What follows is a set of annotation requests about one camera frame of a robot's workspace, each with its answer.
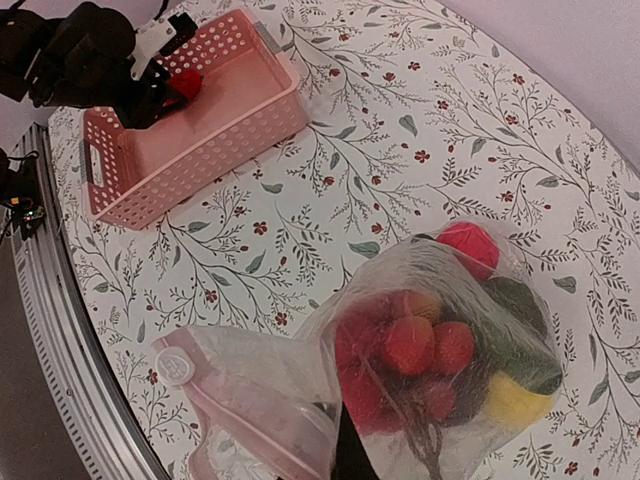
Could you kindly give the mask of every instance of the floor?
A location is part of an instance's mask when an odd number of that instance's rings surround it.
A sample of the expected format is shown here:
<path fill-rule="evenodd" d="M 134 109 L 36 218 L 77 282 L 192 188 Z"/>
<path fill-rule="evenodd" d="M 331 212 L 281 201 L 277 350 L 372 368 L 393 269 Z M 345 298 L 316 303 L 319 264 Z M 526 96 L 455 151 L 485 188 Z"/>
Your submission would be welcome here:
<path fill-rule="evenodd" d="M 88 480 L 40 370 L 8 241 L 0 268 L 0 480 Z"/>

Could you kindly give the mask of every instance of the plastic bag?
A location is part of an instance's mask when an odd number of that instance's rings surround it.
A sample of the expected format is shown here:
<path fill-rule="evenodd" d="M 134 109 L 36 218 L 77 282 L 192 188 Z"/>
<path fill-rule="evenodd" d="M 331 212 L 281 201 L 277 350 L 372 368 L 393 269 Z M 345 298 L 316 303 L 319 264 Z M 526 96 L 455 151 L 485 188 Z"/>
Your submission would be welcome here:
<path fill-rule="evenodd" d="M 185 327 L 156 342 L 160 379 L 202 425 L 193 478 L 217 478 L 221 428 L 285 480 L 328 479 L 341 400 L 380 478 L 469 478 L 551 410 L 563 377 L 546 304 L 496 241 L 469 222 L 409 238 L 294 339 Z"/>
<path fill-rule="evenodd" d="M 254 470 L 248 455 L 218 455 L 230 450 L 216 445 L 220 430 L 282 478 L 329 478 L 342 405 L 330 345 L 183 327 L 153 347 L 160 380 L 181 387 L 198 415 L 202 441 L 188 461 L 194 480 L 215 480 L 225 470 L 228 478 L 225 465 Z"/>
<path fill-rule="evenodd" d="M 467 479 L 555 403 L 547 306 L 499 238 L 458 222 L 407 239 L 298 334 L 335 345 L 344 404 L 381 478 Z"/>

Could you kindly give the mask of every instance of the floral tablecloth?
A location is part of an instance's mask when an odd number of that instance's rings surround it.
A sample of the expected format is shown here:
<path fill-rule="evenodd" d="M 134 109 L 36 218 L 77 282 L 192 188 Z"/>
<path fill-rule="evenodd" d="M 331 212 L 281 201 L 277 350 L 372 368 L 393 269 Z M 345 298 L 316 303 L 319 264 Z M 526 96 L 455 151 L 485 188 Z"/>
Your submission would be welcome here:
<path fill-rule="evenodd" d="M 291 334 L 381 249 L 477 215 L 503 222 L 549 302 L 566 381 L 475 478 L 640 478 L 640 182 L 607 140 L 433 0 L 246 3 L 300 72 L 313 121 L 145 231 L 90 220 L 81 112 L 50 122 L 91 321 L 170 474 L 187 478 L 200 431 L 158 383 L 155 339 L 186 324 Z M 181 8 L 202 23 L 239 4 Z M 232 440 L 217 448 L 221 478 L 264 477 Z"/>

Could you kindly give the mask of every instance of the pink plastic basket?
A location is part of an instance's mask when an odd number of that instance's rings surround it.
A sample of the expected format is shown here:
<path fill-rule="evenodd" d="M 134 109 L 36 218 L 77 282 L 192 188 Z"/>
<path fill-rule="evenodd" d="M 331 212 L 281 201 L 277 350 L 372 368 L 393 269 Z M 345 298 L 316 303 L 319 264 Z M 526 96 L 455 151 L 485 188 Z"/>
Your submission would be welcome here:
<path fill-rule="evenodd" d="M 160 59 L 204 76 L 198 97 L 148 130 L 125 130 L 111 108 L 84 114 L 84 167 L 97 220 L 140 230 L 308 121 L 299 76 L 264 25 L 233 10 Z"/>

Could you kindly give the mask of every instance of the basket handle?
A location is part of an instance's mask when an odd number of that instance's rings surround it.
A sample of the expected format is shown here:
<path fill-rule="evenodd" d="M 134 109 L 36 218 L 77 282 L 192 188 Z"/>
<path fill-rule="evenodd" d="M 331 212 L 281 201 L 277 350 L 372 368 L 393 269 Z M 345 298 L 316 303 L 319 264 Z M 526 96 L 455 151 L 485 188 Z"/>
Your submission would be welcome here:
<path fill-rule="evenodd" d="M 256 32 L 258 33 L 258 35 L 260 35 L 260 38 L 267 46 L 272 55 L 277 55 L 278 53 L 282 52 L 282 47 L 280 47 L 280 44 L 269 33 L 267 27 L 264 26 L 264 23 L 257 21 L 253 24 L 253 28 L 256 29 Z"/>
<path fill-rule="evenodd" d="M 95 185 L 91 165 L 91 144 L 84 138 L 80 140 L 80 175 L 82 183 Z"/>

